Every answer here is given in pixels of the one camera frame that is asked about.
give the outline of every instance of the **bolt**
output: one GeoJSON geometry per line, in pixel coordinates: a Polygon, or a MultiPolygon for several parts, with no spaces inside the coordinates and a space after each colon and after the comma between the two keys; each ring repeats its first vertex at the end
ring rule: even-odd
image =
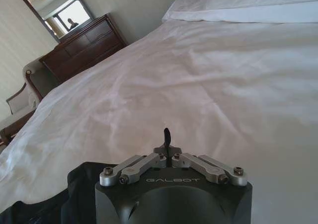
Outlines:
{"type": "Polygon", "coordinates": [[[235,167],[234,168],[234,174],[237,175],[237,176],[243,176],[244,169],[242,169],[241,167],[235,167]]]}
{"type": "Polygon", "coordinates": [[[106,167],[104,168],[104,174],[106,176],[112,175],[113,174],[113,168],[112,167],[106,167]]]}
{"type": "Polygon", "coordinates": [[[218,178],[218,184],[226,184],[229,178],[225,174],[221,174],[218,178]]]}
{"type": "Polygon", "coordinates": [[[180,159],[180,154],[179,153],[175,153],[174,157],[175,157],[175,159],[180,159]]]}
{"type": "Polygon", "coordinates": [[[122,175],[119,177],[119,183],[120,184],[127,184],[129,181],[129,178],[127,175],[122,175]]]}

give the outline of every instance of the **silver bracket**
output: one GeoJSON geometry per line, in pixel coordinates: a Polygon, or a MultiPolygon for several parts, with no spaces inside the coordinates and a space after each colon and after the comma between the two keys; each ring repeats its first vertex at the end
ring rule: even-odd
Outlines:
{"type": "Polygon", "coordinates": [[[151,167],[164,168],[166,157],[157,153],[151,153],[134,165],[124,168],[119,178],[120,184],[131,184],[139,181],[140,176],[151,167]]]}
{"type": "Polygon", "coordinates": [[[236,168],[231,168],[228,167],[227,165],[218,162],[215,159],[212,159],[206,155],[200,155],[198,158],[214,167],[219,167],[225,171],[227,176],[230,178],[230,183],[235,185],[235,186],[246,186],[247,185],[247,174],[246,172],[243,171],[242,168],[236,167],[236,168]]]}
{"type": "Polygon", "coordinates": [[[212,166],[189,153],[175,155],[172,158],[172,165],[174,167],[191,167],[212,183],[225,184],[229,180],[223,169],[212,166]]]}
{"type": "Polygon", "coordinates": [[[101,172],[99,175],[99,184],[104,187],[115,185],[118,182],[118,178],[124,168],[135,164],[143,158],[143,156],[135,155],[112,168],[110,173],[106,173],[105,171],[101,172]]]}

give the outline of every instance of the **mirror frame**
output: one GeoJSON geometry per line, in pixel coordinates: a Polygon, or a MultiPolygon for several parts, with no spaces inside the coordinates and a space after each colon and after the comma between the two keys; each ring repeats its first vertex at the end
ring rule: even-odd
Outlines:
{"type": "MultiPolygon", "coordinates": [[[[61,43],[64,40],[66,40],[67,38],[69,38],[71,35],[73,35],[74,33],[67,33],[66,35],[64,35],[62,38],[58,38],[54,32],[46,25],[46,23],[44,22],[44,20],[42,19],[42,17],[40,16],[40,14],[36,11],[36,9],[32,6],[32,4],[28,1],[28,0],[23,0],[24,3],[26,3],[26,5],[30,8],[30,10],[35,14],[35,16],[39,19],[39,21],[43,24],[43,26],[46,28],[46,30],[52,35],[52,37],[58,42],[61,43]]],[[[95,17],[93,16],[93,14],[90,12],[90,10],[88,9],[87,5],[84,3],[83,0],[79,0],[81,2],[81,4],[84,7],[84,10],[86,11],[86,13],[88,14],[88,16],[90,17],[90,19],[88,20],[88,22],[92,22],[95,17]]]]}

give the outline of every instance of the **bed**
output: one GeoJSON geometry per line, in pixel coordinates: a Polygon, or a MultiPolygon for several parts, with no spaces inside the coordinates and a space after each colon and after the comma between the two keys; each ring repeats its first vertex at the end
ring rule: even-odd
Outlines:
{"type": "Polygon", "coordinates": [[[0,155],[0,212],[56,195],[85,161],[151,153],[169,127],[183,151],[244,167],[252,223],[317,223],[317,1],[176,0],[42,100],[0,155]]]}

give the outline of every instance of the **wooden dresser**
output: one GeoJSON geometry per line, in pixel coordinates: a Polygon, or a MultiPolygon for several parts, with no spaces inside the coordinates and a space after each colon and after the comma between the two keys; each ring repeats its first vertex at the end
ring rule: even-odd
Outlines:
{"type": "Polygon", "coordinates": [[[106,14],[63,41],[40,61],[63,83],[125,46],[106,14]]]}

